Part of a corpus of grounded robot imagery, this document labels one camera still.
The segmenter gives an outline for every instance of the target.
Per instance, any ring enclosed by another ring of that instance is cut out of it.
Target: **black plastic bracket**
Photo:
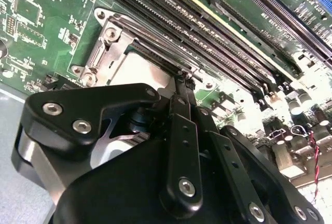
[[[196,107],[200,140],[200,148],[207,150],[221,177],[226,182],[223,195],[228,204],[228,210],[235,216],[234,223],[276,223],[273,218],[267,218],[267,211],[261,203],[254,186],[248,177],[232,142],[221,136],[212,116],[202,107]],[[251,208],[257,209],[256,217]]]
[[[231,140],[256,191],[277,223],[324,223],[319,212],[238,130],[226,126],[220,134]]]
[[[102,120],[117,119],[125,111],[151,107],[159,100],[157,91],[142,83],[36,93],[25,102],[21,125],[31,139],[59,155],[83,160],[100,137]],[[62,112],[57,116],[45,113],[46,103],[60,105]],[[88,122],[91,131],[75,131],[76,120]]]
[[[187,219],[201,208],[203,193],[197,128],[190,121],[190,104],[180,95],[171,98],[170,118],[167,179],[160,201],[172,216]]]

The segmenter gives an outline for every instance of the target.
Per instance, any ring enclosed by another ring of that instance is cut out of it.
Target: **metal bracket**
[[[33,141],[24,131],[18,152],[25,161],[31,163],[55,205],[75,179],[91,170],[90,158],[79,162],[62,159]]]

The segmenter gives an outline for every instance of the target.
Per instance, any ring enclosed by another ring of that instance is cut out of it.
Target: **electrolytic capacitor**
[[[299,115],[303,112],[302,108],[301,108],[300,104],[297,102],[297,100],[290,101],[288,103],[288,106],[289,106],[290,113],[293,115]]]
[[[315,115],[315,117],[316,117],[316,119],[317,119],[317,121],[320,125],[326,126],[326,125],[329,124],[329,121],[328,121],[326,115],[324,114],[323,110],[316,109],[314,111],[314,115]]]
[[[310,95],[307,93],[301,94],[299,96],[299,100],[301,101],[303,109],[308,109],[313,105],[313,100],[311,99]]]

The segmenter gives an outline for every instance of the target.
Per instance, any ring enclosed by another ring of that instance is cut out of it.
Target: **integrated circuit chip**
[[[27,0],[15,0],[14,11],[33,24],[36,24],[39,19],[40,9]]]

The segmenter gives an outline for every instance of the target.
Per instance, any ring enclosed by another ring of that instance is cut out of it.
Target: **mounting hole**
[[[80,73],[81,73],[81,70],[79,69],[79,67],[73,66],[73,72],[74,72],[75,74],[80,74]]]
[[[105,18],[105,13],[103,11],[98,12],[97,17],[99,19],[104,19]]]
[[[210,83],[210,82],[208,82],[208,83],[205,85],[205,87],[206,87],[207,89],[211,89],[211,88],[213,87],[213,84]]]
[[[183,143],[184,146],[189,147],[189,142],[188,141],[183,140],[182,143]]]
[[[150,95],[152,97],[156,96],[156,94],[154,93],[154,91],[152,89],[147,89],[146,92],[148,95]]]
[[[232,165],[234,166],[234,168],[238,169],[239,168],[239,165],[235,162],[232,162]]]

